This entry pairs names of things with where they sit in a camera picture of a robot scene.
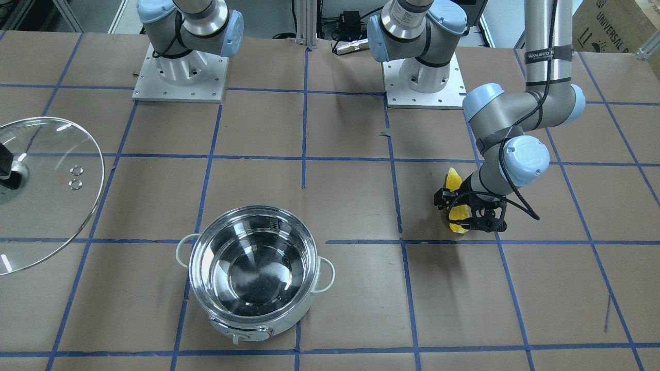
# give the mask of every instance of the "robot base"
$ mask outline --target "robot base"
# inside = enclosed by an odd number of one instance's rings
[[[439,110],[460,110],[467,95],[463,75],[458,66],[456,54],[449,62],[449,79],[444,89],[437,93],[425,94],[410,89],[401,80],[399,70],[403,59],[383,63],[383,80],[387,93],[387,106],[392,108],[435,108]]]
[[[145,62],[133,91],[134,100],[147,102],[222,103],[229,58],[202,53],[208,61],[207,79],[191,85],[174,85],[163,79],[151,57],[154,48],[149,44]]]

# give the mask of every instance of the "pot handle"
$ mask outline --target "pot handle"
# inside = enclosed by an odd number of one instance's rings
[[[198,238],[198,237],[200,237],[200,236],[201,236],[201,234],[199,234],[199,233],[189,234],[189,235],[187,235],[186,237],[183,237],[183,238],[181,239],[181,241],[179,241],[179,244],[176,245],[176,251],[174,252],[174,257],[176,257],[176,261],[177,261],[179,264],[181,264],[182,267],[184,267],[184,268],[188,268],[188,264],[186,264],[186,263],[184,263],[184,262],[181,261],[181,257],[179,256],[179,254],[181,254],[181,248],[183,247],[183,245],[184,245],[186,242],[188,242],[188,241],[190,241],[190,240],[192,240],[192,239],[194,239],[194,238]]]
[[[321,269],[321,263],[327,264],[327,266],[330,267],[330,270],[332,270],[332,279],[330,279],[330,283],[326,287],[322,288],[321,290],[317,290],[316,285],[314,285],[314,288],[310,291],[310,293],[312,293],[312,294],[323,294],[324,292],[328,291],[332,287],[332,285],[334,285],[335,275],[337,273],[335,271],[335,266],[328,259],[325,259],[322,256],[319,256],[318,258],[319,259],[318,259],[317,264],[319,266],[319,269]]]

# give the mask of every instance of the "light blue joint cap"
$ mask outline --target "light blue joint cap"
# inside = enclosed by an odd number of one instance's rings
[[[229,17],[227,29],[224,31],[224,41],[222,42],[222,49],[220,49],[221,57],[234,57],[238,54],[238,50],[243,43],[243,29],[245,28],[245,20],[240,11],[232,11]]]
[[[550,165],[550,153],[540,140],[521,135],[504,146],[504,163],[516,187],[525,187],[541,176]]]
[[[172,0],[138,0],[137,14],[143,24],[163,19],[176,9]]]
[[[582,89],[575,84],[571,84],[571,87],[576,92],[576,105],[573,107],[573,112],[571,112],[570,116],[568,116],[568,118],[562,123],[571,122],[582,116],[582,113],[584,113],[584,108],[587,105],[587,98],[584,96]]]
[[[462,35],[465,33],[467,15],[457,3],[450,0],[435,0],[431,8],[428,9],[428,15],[438,26],[452,34]]]
[[[369,49],[372,57],[378,62],[388,62],[387,46],[385,44],[385,34],[380,26],[378,15],[372,15],[367,24],[367,37],[369,38]]]
[[[496,83],[481,85],[468,93],[463,99],[463,116],[465,117],[465,122],[470,122],[482,108],[501,94],[504,94],[504,90]]]

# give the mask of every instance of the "stainless steel pot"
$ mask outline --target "stainless steel pot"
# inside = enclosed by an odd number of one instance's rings
[[[194,238],[186,266],[180,250]],[[193,292],[211,325],[234,344],[286,331],[305,315],[314,297],[335,282],[333,264],[317,256],[312,234],[302,221],[271,206],[228,211],[201,234],[183,238],[176,259],[188,267]],[[319,290],[321,263],[330,267],[332,278]]]

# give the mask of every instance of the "metal leg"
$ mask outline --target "metal leg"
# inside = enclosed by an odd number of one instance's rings
[[[73,14],[73,11],[71,10],[71,7],[69,6],[69,3],[66,0],[53,0],[53,3],[59,10],[59,12],[62,14],[62,17],[64,20],[73,28],[74,32],[78,33],[83,33],[83,26],[81,25],[80,21],[78,18],[76,18],[75,14]]]
[[[316,48],[316,2],[314,0],[296,0],[298,30],[296,43]]]
[[[635,52],[635,57],[640,61],[645,61],[658,47],[660,47],[660,30],[655,31],[653,36],[640,46],[640,49]]]

